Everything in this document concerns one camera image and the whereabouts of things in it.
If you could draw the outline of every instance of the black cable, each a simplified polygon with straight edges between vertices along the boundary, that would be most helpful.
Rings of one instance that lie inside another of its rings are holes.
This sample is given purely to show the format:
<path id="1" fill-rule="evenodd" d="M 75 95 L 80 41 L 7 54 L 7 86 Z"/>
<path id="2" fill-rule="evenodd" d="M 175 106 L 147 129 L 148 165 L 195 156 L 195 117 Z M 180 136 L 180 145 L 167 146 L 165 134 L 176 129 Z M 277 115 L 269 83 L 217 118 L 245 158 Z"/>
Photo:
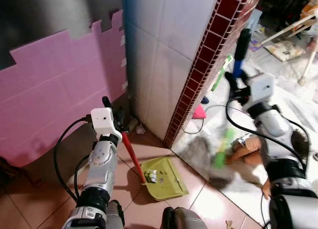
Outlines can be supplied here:
<path id="1" fill-rule="evenodd" d="M 195 134 L 198 134 L 198 133 L 202 130 L 203 124 L 204 124 L 204 118 L 202 118 L 201 127 L 200 127 L 200 129 L 199 129 L 197 132 L 186 132 L 184 129 L 182 129 L 182 131 L 183 131 L 184 133 L 186 133 L 186 134 L 189 134 L 189 135 L 195 135 Z"/>
<path id="2" fill-rule="evenodd" d="M 262 218 L 263 218 L 263 222 L 264 222 L 263 228 L 268 229 L 267 225 L 269 224 L 269 221 L 268 221 L 268 223 L 265 222 L 264 214 L 263 214 L 263 197 L 264 197 L 264 194 L 262 193 L 262 196 L 261 196 L 261 199 L 260 199 L 260 212 L 262 213 Z"/>
<path id="3" fill-rule="evenodd" d="M 81 164 L 87 160 L 89 157 L 89 154 L 86 155 L 84 158 L 82 158 L 78 164 L 76 165 L 76 168 L 75 168 L 75 173 L 74 173 L 74 189 L 75 189 L 75 194 L 77 196 L 77 198 L 79 199 L 80 198 L 80 193 L 79 193 L 79 186 L 78 186 L 78 171 L 80 169 L 80 166 Z"/>
<path id="4" fill-rule="evenodd" d="M 291 153 L 299 160 L 299 162 L 302 164 L 303 171 L 304 171 L 304 173 L 305 173 L 306 166 L 304 165 L 302 158 L 301 158 L 301 157 L 299 156 L 299 154 L 298 154 L 296 151 L 294 151 L 292 148 L 290 148 L 290 147 L 287 146 L 286 144 L 284 144 L 284 143 L 282 143 L 282 142 L 280 142 L 280 141 L 278 141 L 278 140 L 276 140 L 276 139 L 273 139 L 273 138 L 271 138 L 271 137 L 269 137 L 269 136 L 263 135 L 263 134 L 261 134 L 261 133 L 259 133 L 259 132 L 257 132 L 257 131 L 253 131 L 253 130 L 251 130 L 251 129 L 245 128 L 245 127 L 240 126 L 240 125 L 238 125 L 237 123 L 235 123 L 235 122 L 230 118 L 229 112 L 228 112 L 230 102 L 231 102 L 231 99 L 229 98 L 228 101 L 227 101 L 227 103 L 226 103 L 226 106 L 225 106 L 225 114 L 226 114 L 226 116 L 227 116 L 227 120 L 228 120 L 232 125 L 234 125 L 235 127 L 239 128 L 239 129 L 241 129 L 241 130 L 243 130 L 243 131 L 247 131 L 247 132 L 252 133 L 252 134 L 254 134 L 254 135 L 263 137 L 263 138 L 265 138 L 265 139 L 268 139 L 268 140 L 270 140 L 270 141 L 272 141 L 272 142 L 275 142 L 275 143 L 279 144 L 280 146 L 284 147 L 285 149 L 287 149 L 289 152 L 291 152 Z"/>
<path id="5" fill-rule="evenodd" d="M 60 173 L 60 170 L 59 170 L 59 166 L 58 166 L 58 161 L 57 161 L 57 149 L 63 139 L 63 137 L 66 135 L 66 133 L 75 125 L 77 124 L 78 122 L 81 122 L 81 121 L 85 121 L 85 117 L 83 118 L 80 118 L 76 121 L 74 121 L 73 123 L 71 123 L 67 128 L 66 130 L 64 130 L 64 132 L 62 133 L 61 137 L 59 138 L 59 140 L 57 141 L 55 147 L 54 147 L 54 151 L 53 151 L 53 160 L 54 160 L 54 168 L 55 168 L 55 172 L 56 172 L 56 175 L 61 183 L 61 185 L 63 186 L 63 188 L 68 192 L 68 194 L 74 199 L 75 202 L 78 201 L 77 197 L 74 195 L 74 193 L 71 191 L 71 189 L 66 185 L 66 183 L 64 182 L 62 176 L 61 176 L 61 173 Z"/>
<path id="6" fill-rule="evenodd" d="M 302 127 L 300 124 L 298 124 L 298 123 L 296 123 L 296 122 L 294 122 L 294 121 L 292 121 L 292 120 L 290 120 L 290 119 L 288 119 L 288 118 L 286 118 L 286 117 L 284 117 L 286 120 L 288 120 L 291 124 L 294 124 L 295 126 L 298 126 L 300 129 L 302 129 L 302 131 L 305 133 L 305 135 L 306 135 L 306 138 L 307 138 L 307 142 L 308 142 L 308 151 L 307 151 L 307 157 L 306 157 L 306 165 L 305 165 L 305 172 L 307 171 L 307 164 L 308 164 L 308 158 L 309 158 L 309 147 L 310 147 L 310 144 L 311 144 L 311 142 L 310 142 L 310 138 L 309 138 L 309 135 L 308 135 L 308 132 L 305 130 L 305 128 L 304 127 Z"/>
<path id="7" fill-rule="evenodd" d="M 207 109 L 205 109 L 205 112 L 207 112 L 210 108 L 215 107 L 215 106 L 226 107 L 226 105 L 212 105 L 212 106 L 209 106 Z M 237 108 L 235 108 L 235 107 L 231 107 L 231 106 L 230 106 L 230 108 L 233 109 L 233 110 L 239 111 L 239 112 L 245 114 L 246 116 L 249 116 L 249 115 L 246 114 L 245 112 L 243 112 L 243 111 L 241 111 L 241 110 L 239 110 L 239 109 L 237 109 Z M 202 119 L 202 125 L 201 125 L 200 129 L 199 129 L 197 132 L 195 132 L 195 133 L 186 132 L 184 129 L 182 129 L 182 131 L 183 131 L 184 133 L 190 134 L 190 135 L 198 134 L 198 133 L 202 130 L 202 128 L 203 128 L 203 123 L 204 123 L 204 119 Z"/>
<path id="8" fill-rule="evenodd" d="M 270 221 L 268 221 L 268 222 L 265 224 L 265 226 L 263 226 L 262 228 L 263 228 L 263 229 L 268 229 L 267 226 L 268 226 L 269 223 L 270 223 Z"/>

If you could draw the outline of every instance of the trash on floor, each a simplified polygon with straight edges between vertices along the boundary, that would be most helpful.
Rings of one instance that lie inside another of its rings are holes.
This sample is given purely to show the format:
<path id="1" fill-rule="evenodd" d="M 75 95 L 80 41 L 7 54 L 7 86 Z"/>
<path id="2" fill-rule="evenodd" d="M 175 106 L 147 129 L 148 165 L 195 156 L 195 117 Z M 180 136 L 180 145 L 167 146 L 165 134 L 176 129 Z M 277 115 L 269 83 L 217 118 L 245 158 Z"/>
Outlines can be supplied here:
<path id="1" fill-rule="evenodd" d="M 142 124 L 136 126 L 136 133 L 138 135 L 143 135 L 146 132 L 145 128 L 143 127 Z"/>
<path id="2" fill-rule="evenodd" d="M 225 222 L 226 222 L 226 224 L 227 224 L 227 229 L 234 229 L 234 228 L 232 227 L 232 224 L 233 224 L 232 221 L 225 221 Z"/>
<path id="3" fill-rule="evenodd" d="M 296 58 L 306 52 L 303 48 L 290 41 L 281 41 L 276 44 L 267 45 L 264 48 L 282 62 Z"/>

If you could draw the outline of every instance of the red tile border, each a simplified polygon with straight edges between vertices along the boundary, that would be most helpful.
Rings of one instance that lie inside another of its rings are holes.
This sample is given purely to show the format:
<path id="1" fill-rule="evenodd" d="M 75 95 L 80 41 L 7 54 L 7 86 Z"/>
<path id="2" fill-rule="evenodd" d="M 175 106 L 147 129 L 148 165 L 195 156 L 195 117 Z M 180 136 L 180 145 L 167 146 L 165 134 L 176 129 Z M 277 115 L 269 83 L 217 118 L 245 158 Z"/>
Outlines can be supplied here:
<path id="1" fill-rule="evenodd" d="M 214 78 L 259 0 L 217 0 L 163 143 L 170 148 L 201 89 Z"/>
<path id="2" fill-rule="evenodd" d="M 211 56 L 214 55 L 215 51 L 208 49 L 207 47 L 203 46 L 201 51 L 199 52 L 200 54 L 198 57 L 206 62 L 210 62 Z"/>

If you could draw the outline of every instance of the pink foam wall panel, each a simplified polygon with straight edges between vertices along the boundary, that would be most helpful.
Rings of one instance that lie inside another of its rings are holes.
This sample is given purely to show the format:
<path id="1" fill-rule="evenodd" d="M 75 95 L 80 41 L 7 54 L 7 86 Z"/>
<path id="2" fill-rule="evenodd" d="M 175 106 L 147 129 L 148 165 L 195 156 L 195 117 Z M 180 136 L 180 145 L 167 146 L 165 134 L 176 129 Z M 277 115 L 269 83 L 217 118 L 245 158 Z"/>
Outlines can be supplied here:
<path id="1" fill-rule="evenodd" d="M 112 28 L 71 39 L 68 31 L 11 51 L 16 64 L 0 71 L 0 156 L 24 166 L 45 154 L 74 120 L 126 91 L 122 10 Z"/>

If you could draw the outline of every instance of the white tiled wall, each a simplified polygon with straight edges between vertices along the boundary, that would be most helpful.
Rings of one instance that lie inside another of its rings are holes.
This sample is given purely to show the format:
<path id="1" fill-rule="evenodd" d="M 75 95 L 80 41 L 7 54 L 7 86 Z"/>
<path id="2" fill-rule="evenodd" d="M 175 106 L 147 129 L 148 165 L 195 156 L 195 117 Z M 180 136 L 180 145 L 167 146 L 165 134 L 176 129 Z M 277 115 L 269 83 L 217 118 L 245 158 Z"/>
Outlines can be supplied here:
<path id="1" fill-rule="evenodd" d="M 125 0 L 134 113 L 163 140 L 216 0 Z"/>

